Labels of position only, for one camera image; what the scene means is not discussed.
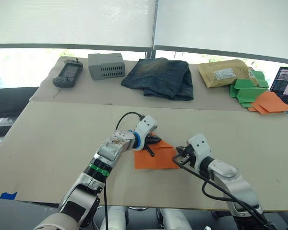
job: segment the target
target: laptop screen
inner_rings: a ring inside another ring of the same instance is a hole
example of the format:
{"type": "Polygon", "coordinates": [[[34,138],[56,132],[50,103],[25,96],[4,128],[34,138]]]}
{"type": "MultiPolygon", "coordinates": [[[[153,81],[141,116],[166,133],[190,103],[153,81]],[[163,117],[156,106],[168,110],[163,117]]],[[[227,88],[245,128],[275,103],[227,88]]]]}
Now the laptop screen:
{"type": "Polygon", "coordinates": [[[270,91],[275,92],[283,102],[288,104],[288,67],[279,68],[270,91]]]}

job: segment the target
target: gray box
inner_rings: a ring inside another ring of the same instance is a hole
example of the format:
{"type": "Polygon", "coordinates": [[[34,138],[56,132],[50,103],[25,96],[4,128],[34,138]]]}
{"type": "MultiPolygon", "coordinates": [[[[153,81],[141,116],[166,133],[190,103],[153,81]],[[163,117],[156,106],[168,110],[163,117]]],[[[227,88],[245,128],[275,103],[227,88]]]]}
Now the gray box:
{"type": "Polygon", "coordinates": [[[126,74],[121,53],[89,54],[88,70],[93,80],[123,77],[126,74]]]}

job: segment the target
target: beige tabletop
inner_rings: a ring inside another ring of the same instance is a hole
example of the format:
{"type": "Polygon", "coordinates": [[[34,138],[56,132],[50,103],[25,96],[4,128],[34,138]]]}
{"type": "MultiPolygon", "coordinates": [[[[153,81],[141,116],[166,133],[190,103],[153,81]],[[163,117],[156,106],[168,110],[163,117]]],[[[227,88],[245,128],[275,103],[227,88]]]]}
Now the beige tabletop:
{"type": "MultiPolygon", "coordinates": [[[[265,210],[288,210],[288,116],[251,112],[30,102],[0,144],[0,195],[58,203],[118,119],[130,110],[151,115],[173,146],[204,133],[216,159],[240,168],[265,210]]],[[[130,130],[130,115],[120,126],[130,130]]],[[[110,205],[227,209],[206,198],[203,182],[181,169],[135,170],[123,154],[107,180],[110,205]]],[[[207,192],[222,196],[211,187],[207,192]]]]}
{"type": "MultiPolygon", "coordinates": [[[[83,71],[73,88],[57,88],[52,79],[57,77],[64,67],[64,60],[73,57],[60,57],[41,83],[39,89],[31,97],[31,101],[39,102],[73,102],[90,104],[113,104],[153,108],[206,109],[246,111],[229,96],[228,86],[208,89],[198,72],[196,64],[190,64],[194,88],[194,100],[170,101],[158,97],[145,97],[142,90],[129,89],[121,86],[124,77],[106,80],[92,80],[87,66],[87,58],[79,58],[84,64],[83,71]]],[[[135,66],[136,61],[125,61],[126,73],[135,66]]]]}

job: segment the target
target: blue jeans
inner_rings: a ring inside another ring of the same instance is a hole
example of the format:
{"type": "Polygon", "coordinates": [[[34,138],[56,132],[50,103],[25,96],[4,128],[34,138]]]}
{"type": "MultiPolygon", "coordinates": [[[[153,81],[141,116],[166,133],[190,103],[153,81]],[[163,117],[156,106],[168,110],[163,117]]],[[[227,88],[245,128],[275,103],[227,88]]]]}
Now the blue jeans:
{"type": "Polygon", "coordinates": [[[191,72],[185,61],[169,61],[163,57],[140,59],[121,85],[130,89],[143,89],[144,96],[193,100],[191,72]]]}

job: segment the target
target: floor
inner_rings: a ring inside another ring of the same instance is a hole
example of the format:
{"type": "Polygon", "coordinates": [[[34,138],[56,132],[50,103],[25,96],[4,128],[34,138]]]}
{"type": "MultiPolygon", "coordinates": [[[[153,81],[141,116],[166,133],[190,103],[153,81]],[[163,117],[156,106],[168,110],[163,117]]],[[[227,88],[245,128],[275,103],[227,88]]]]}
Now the floor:
{"type": "MultiPolygon", "coordinates": [[[[0,230],[31,230],[45,217],[55,213],[56,208],[29,204],[20,201],[0,199],[0,230]]],[[[205,226],[212,230],[236,230],[232,217],[214,219],[210,211],[182,210],[193,230],[203,230],[205,226]]],[[[145,211],[128,209],[129,223],[127,230],[158,229],[156,209],[145,211]]],[[[286,230],[287,225],[277,213],[268,213],[266,217],[276,224],[278,230],[286,230]]],[[[94,216],[94,221],[100,227],[104,218],[104,207],[101,207],[94,216]]],[[[85,230],[93,230],[89,225],[85,230]]]]}

